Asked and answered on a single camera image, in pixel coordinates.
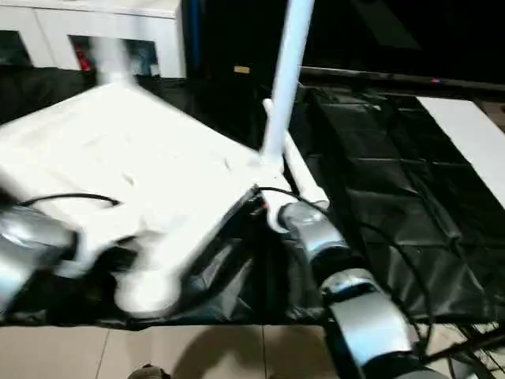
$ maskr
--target wire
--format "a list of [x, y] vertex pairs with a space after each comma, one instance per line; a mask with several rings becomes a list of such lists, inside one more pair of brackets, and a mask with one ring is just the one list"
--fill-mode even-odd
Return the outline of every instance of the wire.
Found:
[[425, 309], [426, 309], [426, 314], [428, 315], [428, 331], [426, 332], [425, 341], [423, 342], [422, 348], [421, 348], [423, 355], [426, 355], [426, 352], [428, 350], [429, 341], [432, 338], [433, 325], [435, 324], [435, 315], [433, 314], [431, 295], [429, 293], [428, 286], [426, 286], [426, 283], [423, 280], [421, 274], [419, 273], [419, 270], [417, 269], [416, 265], [412, 262], [412, 260], [405, 253], [405, 251], [403, 251], [403, 249], [399, 246], [399, 244], [397, 244], [393, 240], [393, 238], [391, 236], [389, 236], [384, 231], [380, 230], [378, 227], [374, 227], [373, 225], [370, 225], [369, 223], [360, 222], [360, 226], [363, 228], [369, 229], [371, 231], [374, 231], [375, 233], [380, 235], [383, 239], [385, 239], [389, 246], [394, 247], [398, 251], [398, 253], [402, 257], [405, 264], [409, 267], [410, 271], [413, 273], [414, 279], [416, 280], [417, 284], [419, 285], [419, 288], [421, 289], [421, 293], [423, 294], [423, 297], [425, 298]]
[[47, 200], [55, 200], [55, 199], [63, 199], [63, 198], [82, 198], [82, 199], [103, 200], [103, 201], [109, 201], [112, 204], [112, 206], [121, 204], [120, 201], [115, 200], [113, 198], [103, 196], [103, 195], [96, 195], [93, 193], [59, 193], [59, 194], [49, 195], [49, 196], [34, 197], [33, 199], [17, 203], [17, 205], [19, 205], [21, 207], [31, 207], [32, 205], [34, 205], [35, 203], [38, 203], [39, 201], [47, 201]]
[[322, 209], [321, 207], [311, 203], [310, 201], [308, 201], [307, 199], [304, 199], [303, 197], [301, 197], [300, 195], [297, 195], [296, 193], [294, 192], [291, 192], [291, 191], [287, 191], [285, 189], [280, 189], [280, 188], [275, 188], [275, 187], [257, 187], [256, 188], [256, 191], [257, 192], [261, 192], [261, 191], [270, 191], [270, 192], [279, 192], [279, 193], [284, 193], [285, 195], [288, 195], [288, 196], [291, 196], [295, 199], [297, 199], [298, 201], [301, 201], [302, 203], [305, 203], [307, 204], [309, 207], [311, 208], [314, 208], [315, 210], [323, 213], [325, 216], [327, 216], [327, 211], [325, 211], [324, 209]]
[[[327, 214], [328, 214], [328, 212], [326, 210], [322, 209], [321, 207], [311, 203], [307, 199], [304, 199], [300, 195], [297, 195], [291, 191], [288, 191], [285, 189], [280, 189], [280, 188], [275, 188], [275, 187], [257, 187], [256, 190], [258, 192], [271, 191], [271, 192], [284, 193], [285, 195], [291, 196], [291, 197], [297, 199], [298, 201], [301, 201], [302, 203], [307, 204], [309, 207], [314, 208], [315, 210], [323, 213], [325, 216], [327, 216]], [[361, 227], [366, 227], [370, 230], [375, 231], [378, 235], [383, 237], [392, 247], [394, 247], [398, 251], [398, 253], [402, 257], [402, 259], [405, 261], [406, 265], [412, 271], [412, 273], [414, 275], [414, 279], [417, 281], [419, 287], [421, 288], [421, 292], [423, 294], [423, 297], [425, 298], [426, 313], [428, 314], [428, 331], [426, 332], [426, 336], [424, 338], [422, 337], [421, 331], [420, 331], [417, 323], [414, 321], [412, 315], [407, 311], [406, 307], [402, 304], [400, 298], [396, 295], [396, 293], [393, 291], [393, 289], [389, 285], [387, 285], [386, 283], [380, 283], [380, 286], [382, 288], [386, 289], [387, 292], [389, 292], [389, 295], [391, 296], [391, 300], [402, 311], [402, 313], [405, 315], [407, 321], [413, 326], [414, 331], [417, 334], [417, 338], [420, 340], [420, 343], [421, 343], [421, 353], [423, 355], [426, 355], [426, 351], [428, 350], [429, 340], [432, 337], [433, 325], [435, 324], [435, 317], [433, 315], [433, 310], [432, 310], [431, 296], [429, 294], [429, 290], [428, 290], [428, 287], [426, 286], [426, 283], [424, 282], [421, 274], [417, 270], [417, 267], [412, 262], [410, 257], [408, 255], [406, 255], [406, 253], [393, 240], [393, 238], [391, 238], [385, 232], [380, 230], [378, 227], [374, 227], [373, 225], [370, 225], [368, 223], [360, 223], [360, 225], [361, 225]]]

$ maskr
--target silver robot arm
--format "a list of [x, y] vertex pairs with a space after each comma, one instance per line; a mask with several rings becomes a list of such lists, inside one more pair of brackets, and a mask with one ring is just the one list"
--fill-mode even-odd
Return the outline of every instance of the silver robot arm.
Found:
[[327, 347], [341, 378], [445, 378], [413, 353], [403, 314], [325, 214], [291, 203], [279, 213], [279, 222], [312, 269], [325, 307]]

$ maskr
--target white pipe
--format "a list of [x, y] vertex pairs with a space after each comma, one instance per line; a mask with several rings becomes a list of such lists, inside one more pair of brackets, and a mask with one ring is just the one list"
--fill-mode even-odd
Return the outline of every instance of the white pipe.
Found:
[[[274, 107], [271, 99], [263, 100], [263, 106], [267, 112], [267, 116], [270, 117]], [[290, 168], [300, 195], [312, 203], [325, 201], [328, 205], [329, 200], [326, 193], [317, 185], [316, 180], [312, 176], [312, 173], [307, 167], [307, 164], [305, 163], [298, 147], [294, 143], [293, 138], [288, 131], [286, 131], [285, 138], [285, 154], [287, 165]]]
[[267, 121], [261, 148], [263, 162], [282, 170], [282, 152], [297, 93], [300, 66], [309, 33], [314, 0], [290, 0], [282, 32], [272, 99], [274, 111]]

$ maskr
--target beige floor tile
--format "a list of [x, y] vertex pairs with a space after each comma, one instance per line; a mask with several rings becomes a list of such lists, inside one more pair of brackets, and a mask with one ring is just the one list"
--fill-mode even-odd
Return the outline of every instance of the beige floor tile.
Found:
[[126, 379], [146, 363], [173, 379], [264, 379], [261, 327], [111, 331], [99, 379]]
[[95, 379], [108, 330], [1, 328], [0, 377]]
[[335, 378], [322, 328], [265, 326], [267, 377], [282, 379]]

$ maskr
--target black tarp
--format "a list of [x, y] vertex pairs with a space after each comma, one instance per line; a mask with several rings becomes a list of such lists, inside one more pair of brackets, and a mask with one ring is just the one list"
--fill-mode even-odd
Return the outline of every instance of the black tarp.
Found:
[[[260, 146], [265, 90], [156, 78], [139, 83], [220, 133]], [[0, 121], [48, 107], [93, 84], [91, 75], [58, 69], [2, 71]], [[438, 321], [505, 319], [500, 285], [505, 211], [414, 97], [306, 88], [291, 131], [331, 198], [344, 235], [368, 254], [374, 273], [395, 289], [415, 318], [422, 321], [426, 315], [412, 273], [389, 243], [360, 229], [360, 221], [380, 228], [410, 255], [428, 284]], [[1, 199], [4, 205], [9, 201]], [[81, 280], [38, 277], [36, 288], [0, 323], [127, 329], [315, 324], [319, 299], [289, 245], [268, 229], [260, 199], [252, 198], [186, 273], [184, 302], [165, 317], [134, 320], [115, 306], [113, 272], [121, 255], [109, 252]]]

